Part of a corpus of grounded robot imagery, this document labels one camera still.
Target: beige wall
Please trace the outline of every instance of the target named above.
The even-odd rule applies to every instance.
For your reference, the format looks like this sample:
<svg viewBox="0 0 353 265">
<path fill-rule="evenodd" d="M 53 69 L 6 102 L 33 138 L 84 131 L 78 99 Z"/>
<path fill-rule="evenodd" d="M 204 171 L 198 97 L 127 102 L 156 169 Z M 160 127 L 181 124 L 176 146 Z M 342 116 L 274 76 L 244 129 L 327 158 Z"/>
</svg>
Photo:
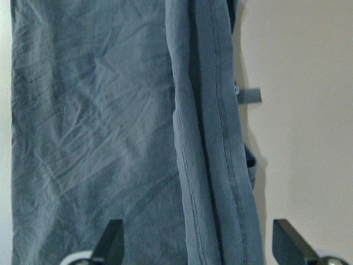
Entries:
<svg viewBox="0 0 353 265">
<path fill-rule="evenodd" d="M 0 261 L 9 264 L 10 12 L 0 0 Z M 268 265 L 273 218 L 287 218 L 315 249 L 353 264 L 353 1 L 241 0 L 234 35 L 237 82 L 260 87 L 242 106 L 259 159 L 255 195 Z"/>
</svg>

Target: cloth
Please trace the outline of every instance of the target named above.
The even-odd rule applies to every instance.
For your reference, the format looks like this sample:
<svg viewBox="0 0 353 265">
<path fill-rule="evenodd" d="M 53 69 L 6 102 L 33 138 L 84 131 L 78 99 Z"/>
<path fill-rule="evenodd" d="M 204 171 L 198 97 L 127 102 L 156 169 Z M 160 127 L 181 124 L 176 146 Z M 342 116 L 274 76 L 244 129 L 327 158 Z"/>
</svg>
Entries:
<svg viewBox="0 0 353 265">
<path fill-rule="evenodd" d="M 227 1 L 11 9 L 12 265 L 91 250 L 110 219 L 123 265 L 263 264 Z"/>
</svg>

